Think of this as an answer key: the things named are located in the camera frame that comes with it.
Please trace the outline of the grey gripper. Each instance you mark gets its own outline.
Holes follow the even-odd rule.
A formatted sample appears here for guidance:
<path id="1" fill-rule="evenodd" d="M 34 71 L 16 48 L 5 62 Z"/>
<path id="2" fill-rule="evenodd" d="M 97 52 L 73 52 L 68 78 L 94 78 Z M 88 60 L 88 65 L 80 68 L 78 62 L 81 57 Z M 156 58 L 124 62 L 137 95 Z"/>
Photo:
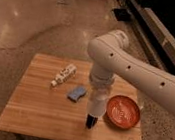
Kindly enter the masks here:
<path id="1" fill-rule="evenodd" d="M 92 73 L 89 74 L 89 82 L 93 89 L 107 89 L 112 86 L 114 79 L 100 79 L 98 76 L 94 76 Z"/>

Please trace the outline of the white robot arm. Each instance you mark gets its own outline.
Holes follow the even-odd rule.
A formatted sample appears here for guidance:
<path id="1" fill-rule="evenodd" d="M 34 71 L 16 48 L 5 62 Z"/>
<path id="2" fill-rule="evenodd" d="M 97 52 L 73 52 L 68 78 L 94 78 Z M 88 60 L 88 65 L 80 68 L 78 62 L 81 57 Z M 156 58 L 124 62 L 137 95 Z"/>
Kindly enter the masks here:
<path id="1" fill-rule="evenodd" d="M 93 60 L 91 84 L 97 88 L 109 86 L 116 74 L 175 116 L 175 76 L 131 56 L 124 51 L 128 47 L 129 39 L 120 30 L 89 41 L 87 52 Z"/>

